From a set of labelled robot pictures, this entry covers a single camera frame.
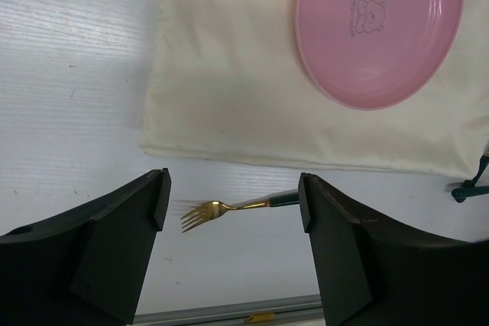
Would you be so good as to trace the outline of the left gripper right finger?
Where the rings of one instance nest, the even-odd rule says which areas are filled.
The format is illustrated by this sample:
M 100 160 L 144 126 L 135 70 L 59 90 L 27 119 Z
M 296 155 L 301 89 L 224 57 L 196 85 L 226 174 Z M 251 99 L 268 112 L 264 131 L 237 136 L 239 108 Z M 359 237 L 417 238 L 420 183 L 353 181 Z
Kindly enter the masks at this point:
M 328 325 L 486 325 L 488 243 L 411 227 L 304 173 L 300 211 Z

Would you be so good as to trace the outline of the gold spoon green handle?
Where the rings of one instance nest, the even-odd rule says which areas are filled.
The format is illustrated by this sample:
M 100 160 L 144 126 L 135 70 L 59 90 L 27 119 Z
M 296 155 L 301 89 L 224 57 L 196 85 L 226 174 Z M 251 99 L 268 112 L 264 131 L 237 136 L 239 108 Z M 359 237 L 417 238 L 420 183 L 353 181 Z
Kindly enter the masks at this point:
M 451 191 L 451 195 L 456 202 L 462 203 L 466 199 L 488 195 L 489 186 L 459 187 Z

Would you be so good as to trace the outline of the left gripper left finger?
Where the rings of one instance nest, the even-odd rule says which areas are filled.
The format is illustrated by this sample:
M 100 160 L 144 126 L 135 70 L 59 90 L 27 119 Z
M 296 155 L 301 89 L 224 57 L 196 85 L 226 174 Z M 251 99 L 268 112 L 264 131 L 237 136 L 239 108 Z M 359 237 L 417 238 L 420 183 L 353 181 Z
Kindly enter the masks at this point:
M 170 187 L 155 169 L 2 235 L 1 323 L 132 324 Z

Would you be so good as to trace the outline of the pink plate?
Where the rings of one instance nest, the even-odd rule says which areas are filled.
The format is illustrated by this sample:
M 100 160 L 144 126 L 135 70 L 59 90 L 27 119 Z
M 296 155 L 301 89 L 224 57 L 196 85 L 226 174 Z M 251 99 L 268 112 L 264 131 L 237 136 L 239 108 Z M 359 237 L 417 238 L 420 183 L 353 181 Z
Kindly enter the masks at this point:
M 300 59 L 324 94 L 378 110 L 417 93 L 447 57 L 464 0 L 296 0 Z

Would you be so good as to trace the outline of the cream cloth placemat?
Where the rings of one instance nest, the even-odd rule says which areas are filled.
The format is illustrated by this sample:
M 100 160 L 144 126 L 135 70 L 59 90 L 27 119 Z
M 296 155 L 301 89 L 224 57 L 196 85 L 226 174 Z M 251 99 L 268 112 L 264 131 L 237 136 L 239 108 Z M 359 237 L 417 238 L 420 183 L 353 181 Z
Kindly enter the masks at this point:
M 146 153 L 301 169 L 472 176 L 488 145 L 488 0 L 464 0 L 432 78 L 378 110 L 310 80 L 296 0 L 160 0 Z

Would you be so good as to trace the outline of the gold fork green handle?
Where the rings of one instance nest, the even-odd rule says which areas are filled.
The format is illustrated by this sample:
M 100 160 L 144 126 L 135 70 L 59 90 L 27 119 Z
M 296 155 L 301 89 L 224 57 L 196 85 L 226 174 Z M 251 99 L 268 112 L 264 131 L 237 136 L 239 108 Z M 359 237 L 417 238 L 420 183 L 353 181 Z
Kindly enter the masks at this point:
M 256 208 L 279 208 L 283 206 L 298 205 L 300 202 L 298 191 L 280 192 L 267 197 L 254 199 L 236 205 L 213 200 L 197 205 L 187 212 L 181 220 L 182 232 L 186 233 L 209 221 L 222 217 L 232 211 L 245 211 Z

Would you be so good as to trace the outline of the gold knife green handle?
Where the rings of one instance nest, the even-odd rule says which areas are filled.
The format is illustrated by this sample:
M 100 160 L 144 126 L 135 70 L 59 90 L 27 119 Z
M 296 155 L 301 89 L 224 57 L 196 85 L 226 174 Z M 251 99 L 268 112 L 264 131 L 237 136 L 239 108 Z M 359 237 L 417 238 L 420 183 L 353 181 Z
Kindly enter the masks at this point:
M 478 180 L 482 177 L 484 171 L 486 170 L 487 166 L 489 163 L 489 147 L 485 148 L 484 153 L 482 154 L 480 160 L 479 160 L 479 167 L 477 174 L 474 176 L 474 178 L 471 180 L 471 184 L 475 186 L 478 182 Z

